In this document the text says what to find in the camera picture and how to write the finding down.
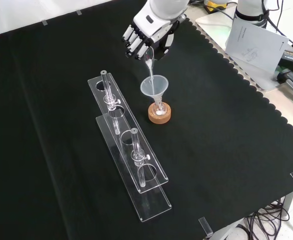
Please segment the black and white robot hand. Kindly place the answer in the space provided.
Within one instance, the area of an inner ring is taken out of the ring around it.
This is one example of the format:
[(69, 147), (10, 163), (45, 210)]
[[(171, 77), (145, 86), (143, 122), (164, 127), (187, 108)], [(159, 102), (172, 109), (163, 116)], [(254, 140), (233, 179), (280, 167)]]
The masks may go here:
[(175, 31), (186, 19), (188, 3), (187, 0), (148, 0), (122, 36), (126, 55), (140, 60), (153, 48), (154, 58), (162, 59), (173, 43)]

